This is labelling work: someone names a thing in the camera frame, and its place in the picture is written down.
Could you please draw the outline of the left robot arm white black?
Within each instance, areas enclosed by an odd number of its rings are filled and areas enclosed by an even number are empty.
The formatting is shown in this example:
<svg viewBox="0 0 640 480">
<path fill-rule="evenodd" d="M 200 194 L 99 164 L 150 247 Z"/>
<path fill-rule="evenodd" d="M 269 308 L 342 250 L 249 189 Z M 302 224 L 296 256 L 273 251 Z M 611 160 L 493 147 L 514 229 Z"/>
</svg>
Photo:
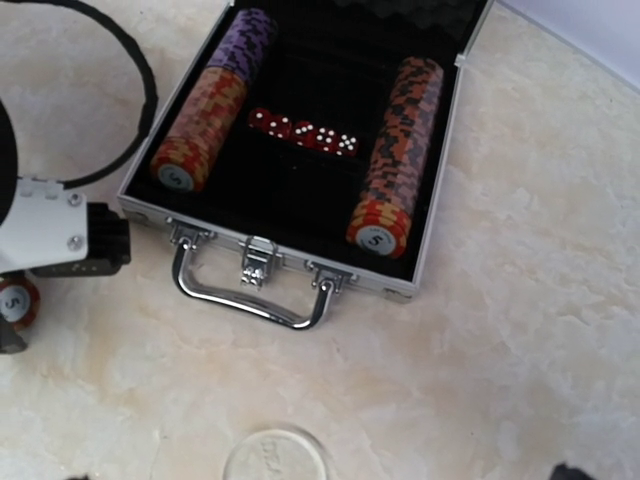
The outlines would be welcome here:
<svg viewBox="0 0 640 480">
<path fill-rule="evenodd" d="M 1 353 L 24 352 L 41 277 L 106 277 L 131 261 L 118 174 L 159 104 L 147 1 L 1 5 Z"/>
</svg>

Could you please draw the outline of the aluminium poker chip case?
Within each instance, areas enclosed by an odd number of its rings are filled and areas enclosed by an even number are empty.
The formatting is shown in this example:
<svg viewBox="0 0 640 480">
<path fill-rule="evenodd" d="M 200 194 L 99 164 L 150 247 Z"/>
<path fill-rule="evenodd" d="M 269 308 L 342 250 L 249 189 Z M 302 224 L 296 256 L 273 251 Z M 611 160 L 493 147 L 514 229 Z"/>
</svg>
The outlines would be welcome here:
<svg viewBox="0 0 640 480">
<path fill-rule="evenodd" d="M 357 288 L 394 300 L 418 290 L 463 65 L 487 1 L 230 1 L 143 144 L 119 193 L 125 214 L 171 230 L 172 276 L 185 295 L 306 330 Z M 278 32 L 204 188 L 182 193 L 150 163 L 238 11 Z M 400 63 L 444 71 L 407 248 L 377 256 L 346 240 Z M 279 141 L 247 125 L 263 107 L 359 139 L 355 157 Z"/>
</svg>

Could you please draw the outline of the red poker chip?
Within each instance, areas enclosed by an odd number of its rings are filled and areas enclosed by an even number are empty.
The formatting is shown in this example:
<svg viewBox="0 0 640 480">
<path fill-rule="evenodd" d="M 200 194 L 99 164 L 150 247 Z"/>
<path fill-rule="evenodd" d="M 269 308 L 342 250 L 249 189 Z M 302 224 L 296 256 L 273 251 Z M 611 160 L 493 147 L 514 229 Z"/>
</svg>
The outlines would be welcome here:
<svg viewBox="0 0 640 480">
<path fill-rule="evenodd" d="M 26 277 L 7 277 L 1 281 L 1 313 L 17 332 L 34 323 L 40 300 L 38 289 Z"/>
</svg>

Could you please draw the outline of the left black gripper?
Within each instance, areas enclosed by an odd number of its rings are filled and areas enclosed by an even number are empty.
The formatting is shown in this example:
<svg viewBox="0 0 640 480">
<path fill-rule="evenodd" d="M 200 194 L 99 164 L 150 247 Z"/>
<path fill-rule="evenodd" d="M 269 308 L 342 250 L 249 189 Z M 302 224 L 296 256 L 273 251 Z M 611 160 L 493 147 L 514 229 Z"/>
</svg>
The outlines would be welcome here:
<svg viewBox="0 0 640 480">
<path fill-rule="evenodd" d="M 86 259 L 77 262 L 69 262 L 35 268 L 31 270 L 31 273 L 38 278 L 102 277 L 115 275 L 120 271 L 122 266 L 122 263 L 119 263 L 117 261 L 110 261 L 109 259 Z M 26 271 L 16 271 L 2 274 L 1 281 L 7 277 L 26 277 L 33 283 L 33 281 L 28 277 Z M 13 326 L 4 318 L 1 313 L 2 355 L 17 354 L 27 349 L 27 342 L 21 335 L 21 333 L 25 330 L 19 332 L 15 331 Z"/>
</svg>

